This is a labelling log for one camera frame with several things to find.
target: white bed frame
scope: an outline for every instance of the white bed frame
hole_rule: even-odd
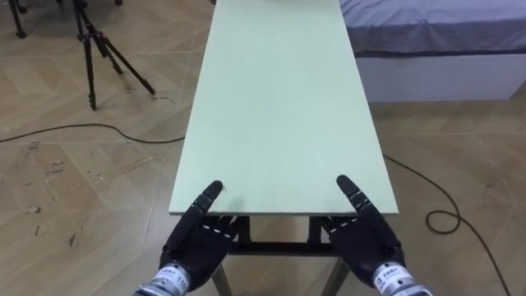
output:
[[[526,54],[356,62],[369,102],[509,99],[526,80]]]

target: gray mattress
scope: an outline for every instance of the gray mattress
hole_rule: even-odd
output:
[[[526,53],[526,0],[339,3],[355,54]]]

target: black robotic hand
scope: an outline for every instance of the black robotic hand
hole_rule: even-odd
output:
[[[235,217],[205,216],[222,188],[219,181],[209,185],[181,217],[163,247],[159,268],[180,265],[190,276],[189,291],[210,279],[238,235]]]
[[[324,218],[323,228],[336,253],[364,284],[374,288],[373,275],[378,267],[396,262],[405,267],[400,241],[380,212],[349,178],[337,179],[357,215],[352,218]]]

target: floor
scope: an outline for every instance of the floor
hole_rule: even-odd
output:
[[[99,110],[87,103],[71,7],[34,0],[14,35],[0,7],[0,138],[68,123],[108,123],[145,139],[184,136],[213,7],[206,0],[89,1],[92,21],[158,91],[95,53]],[[526,87],[509,101],[373,104],[383,151],[448,190],[493,251],[512,295],[526,295]],[[177,217],[167,215],[182,143],[148,146],[83,128],[0,144],[0,294],[128,295],[148,281]],[[424,224],[441,193],[387,162],[401,214],[390,222],[408,266],[436,295],[504,295],[463,226]],[[433,218],[446,229],[454,221]],[[305,218],[255,220],[256,238],[305,238]],[[334,259],[229,257],[236,295],[319,295]],[[195,295],[216,295],[212,284]],[[339,295],[374,295],[349,276]]]

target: metal table frame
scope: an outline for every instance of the metal table frame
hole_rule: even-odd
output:
[[[336,257],[330,243],[321,242],[319,217],[309,217],[309,233],[305,243],[253,242],[250,231],[250,217],[240,216],[238,240],[234,242],[229,255],[243,256],[291,256],[291,257]],[[348,268],[341,259],[330,272],[321,296],[335,296],[348,275]],[[232,296],[227,276],[222,266],[212,276],[220,296]]]

